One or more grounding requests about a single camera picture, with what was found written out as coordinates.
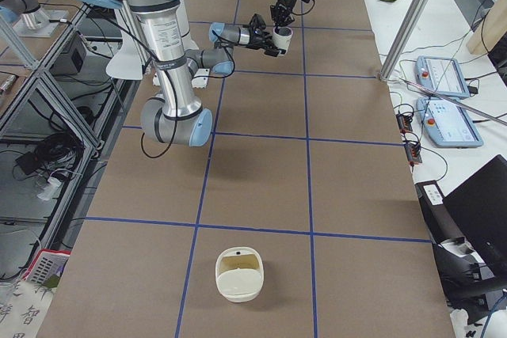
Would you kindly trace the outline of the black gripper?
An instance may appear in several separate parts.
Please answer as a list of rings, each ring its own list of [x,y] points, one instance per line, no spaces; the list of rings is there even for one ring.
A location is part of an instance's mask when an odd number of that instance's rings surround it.
[[[270,33],[266,31],[266,23],[260,14],[255,13],[251,17],[250,22],[247,25],[247,30],[250,34],[249,42],[247,44],[248,48],[254,50],[263,49],[266,55],[272,57],[283,56],[286,54],[285,49],[273,46],[273,39]]]
[[[287,28],[295,19],[294,16],[303,16],[304,13],[294,13],[293,9],[298,0],[276,0],[275,5],[270,6],[271,18],[274,23],[274,31],[281,32]],[[313,0],[300,0],[303,3]]]

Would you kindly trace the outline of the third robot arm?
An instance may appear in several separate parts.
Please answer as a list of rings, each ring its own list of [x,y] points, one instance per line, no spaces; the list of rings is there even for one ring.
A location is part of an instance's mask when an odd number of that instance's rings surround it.
[[[41,29],[48,23],[38,0],[1,0],[1,16],[9,23],[22,19],[29,30]]]

